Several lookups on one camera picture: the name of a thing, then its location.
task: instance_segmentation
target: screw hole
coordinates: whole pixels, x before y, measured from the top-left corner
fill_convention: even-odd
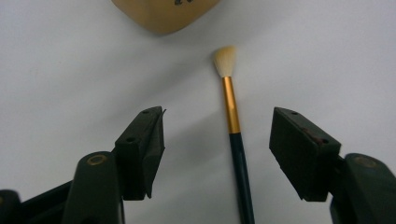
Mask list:
[[[135,137],[129,137],[129,138],[126,139],[126,141],[128,143],[132,143],[132,142],[136,141],[136,138]]]
[[[81,224],[99,224],[99,218],[96,217],[87,217],[84,220],[82,220]]]

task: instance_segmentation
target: brush bristles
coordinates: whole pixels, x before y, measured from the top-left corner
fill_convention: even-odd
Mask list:
[[[233,75],[235,52],[236,48],[234,46],[227,46],[216,51],[213,62],[221,77],[230,77]]]

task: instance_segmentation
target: black plastic part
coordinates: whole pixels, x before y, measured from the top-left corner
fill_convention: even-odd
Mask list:
[[[230,143],[242,223],[254,224],[253,204],[248,181],[248,167],[241,133],[230,133]]]
[[[326,201],[340,147],[304,116],[275,107],[270,148],[301,199]]]
[[[163,150],[163,109],[156,106],[140,112],[116,141],[113,153],[124,184],[123,200],[151,196]]]
[[[361,154],[345,157],[344,186],[358,223],[396,223],[396,178],[381,161]]]
[[[111,152],[95,152],[79,161],[62,223],[124,223],[117,165]]]
[[[40,194],[22,204],[30,224],[61,223],[71,181]]]
[[[21,213],[21,201],[18,193],[3,189],[0,190],[0,224],[25,223]]]

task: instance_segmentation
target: paintbrush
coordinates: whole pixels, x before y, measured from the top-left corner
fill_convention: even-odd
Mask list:
[[[235,47],[228,46],[218,49],[213,61],[221,77],[224,91],[228,132],[233,154],[233,169],[238,189],[241,219],[245,224],[253,224],[254,214],[250,196],[250,186],[248,183],[248,168],[245,159],[244,146],[242,144],[241,128],[239,126],[238,111],[236,109],[236,101],[233,94],[233,81],[231,78],[233,74],[233,66],[235,64]]]

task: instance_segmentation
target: gold ferrule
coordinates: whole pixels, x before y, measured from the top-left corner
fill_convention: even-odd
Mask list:
[[[227,113],[228,132],[240,133],[241,128],[239,126],[238,110],[236,109],[236,101],[233,94],[233,80],[231,77],[223,77],[221,80],[224,91],[225,110]]]

